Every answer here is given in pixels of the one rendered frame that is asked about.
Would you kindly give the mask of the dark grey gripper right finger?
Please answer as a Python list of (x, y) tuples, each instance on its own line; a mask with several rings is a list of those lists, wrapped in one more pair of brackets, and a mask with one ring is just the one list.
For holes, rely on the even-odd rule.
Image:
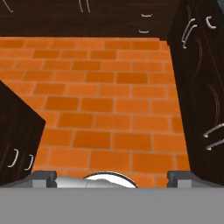
[(168, 171), (167, 178), (167, 186), (171, 188), (221, 187), (221, 185), (198, 178), (190, 171)]

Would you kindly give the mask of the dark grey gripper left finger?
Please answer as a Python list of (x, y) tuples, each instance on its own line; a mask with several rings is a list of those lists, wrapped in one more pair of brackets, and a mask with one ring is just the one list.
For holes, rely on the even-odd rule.
[(26, 178), (9, 183), (3, 187), (14, 188), (56, 188), (56, 171), (35, 171)]

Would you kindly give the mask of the white round object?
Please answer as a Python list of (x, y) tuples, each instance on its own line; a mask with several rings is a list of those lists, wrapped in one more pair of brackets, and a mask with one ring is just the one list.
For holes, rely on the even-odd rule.
[(99, 171), (84, 178), (57, 177), (58, 188), (137, 188), (130, 178), (114, 171)]

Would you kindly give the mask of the dark wood cupboard run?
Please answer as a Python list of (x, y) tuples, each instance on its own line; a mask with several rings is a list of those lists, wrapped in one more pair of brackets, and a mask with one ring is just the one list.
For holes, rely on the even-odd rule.
[(168, 45), (191, 172), (224, 186), (224, 0), (178, 0)]
[(0, 81), (0, 186), (32, 172), (46, 121)]
[(0, 0), (0, 37), (167, 39), (180, 0)]

